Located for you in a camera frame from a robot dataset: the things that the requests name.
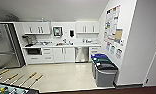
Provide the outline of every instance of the ceiling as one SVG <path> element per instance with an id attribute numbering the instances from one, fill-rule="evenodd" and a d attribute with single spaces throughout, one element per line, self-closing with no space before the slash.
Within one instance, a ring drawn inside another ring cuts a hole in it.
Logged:
<path id="1" fill-rule="evenodd" d="M 109 0 L 0 0 L 0 16 L 11 13 L 21 21 L 98 20 Z"/>

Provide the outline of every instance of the coffee maker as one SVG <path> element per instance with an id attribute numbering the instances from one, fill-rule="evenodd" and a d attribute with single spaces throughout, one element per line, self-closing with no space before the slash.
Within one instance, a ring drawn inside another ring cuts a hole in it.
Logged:
<path id="1" fill-rule="evenodd" d="M 24 36 L 22 36 L 22 38 L 26 39 L 26 41 L 28 43 L 25 47 L 33 46 L 33 44 L 32 44 L 33 36 L 32 35 L 24 35 Z"/>

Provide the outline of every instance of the wall outlet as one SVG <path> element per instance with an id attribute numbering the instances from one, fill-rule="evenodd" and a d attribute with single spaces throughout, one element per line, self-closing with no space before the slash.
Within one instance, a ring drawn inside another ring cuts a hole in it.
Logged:
<path id="1" fill-rule="evenodd" d="M 123 46 L 124 45 L 124 39 L 120 40 L 120 45 Z"/>

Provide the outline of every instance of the white cabinet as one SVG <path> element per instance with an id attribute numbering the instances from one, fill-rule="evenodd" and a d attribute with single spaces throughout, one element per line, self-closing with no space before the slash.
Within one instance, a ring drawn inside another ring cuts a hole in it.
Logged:
<path id="1" fill-rule="evenodd" d="M 65 48 L 65 62 L 75 62 L 75 48 Z"/>
<path id="2" fill-rule="evenodd" d="M 99 33 L 99 22 L 93 22 L 93 32 Z"/>
<path id="3" fill-rule="evenodd" d="M 54 63 L 53 49 L 42 48 L 42 59 L 44 63 Z"/>
<path id="4" fill-rule="evenodd" d="M 99 33 L 99 22 L 76 22 L 77 33 Z"/>
<path id="5" fill-rule="evenodd" d="M 26 53 L 27 64 L 44 64 L 54 63 L 53 49 L 52 48 L 41 48 L 42 55 L 28 55 Z"/>
<path id="6" fill-rule="evenodd" d="M 42 55 L 27 55 L 27 64 L 40 64 L 43 63 Z"/>
<path id="7" fill-rule="evenodd" d="M 100 47 L 89 47 L 89 62 L 91 62 L 91 55 L 99 53 Z"/>
<path id="8" fill-rule="evenodd" d="M 53 48 L 54 61 L 75 62 L 75 48 Z"/>
<path id="9" fill-rule="evenodd" d="M 51 34 L 49 22 L 22 22 L 25 34 Z"/>

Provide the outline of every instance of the drawer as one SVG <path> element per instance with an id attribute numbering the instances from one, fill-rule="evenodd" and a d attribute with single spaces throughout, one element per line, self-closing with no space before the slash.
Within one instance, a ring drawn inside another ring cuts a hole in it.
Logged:
<path id="1" fill-rule="evenodd" d="M 90 49 L 90 51 L 98 51 L 100 49 L 100 47 L 90 47 L 89 49 Z"/>
<path id="2" fill-rule="evenodd" d="M 52 48 L 43 48 L 42 53 L 43 55 L 53 55 Z"/>
<path id="3" fill-rule="evenodd" d="M 38 64 L 43 62 L 42 55 L 27 55 L 26 59 L 28 64 Z"/>
<path id="4" fill-rule="evenodd" d="M 43 60 L 46 63 L 54 63 L 54 58 L 53 56 L 43 56 Z"/>
<path id="5" fill-rule="evenodd" d="M 92 55 L 92 54 L 97 54 L 98 53 L 98 51 L 91 51 L 90 52 L 90 55 Z"/>

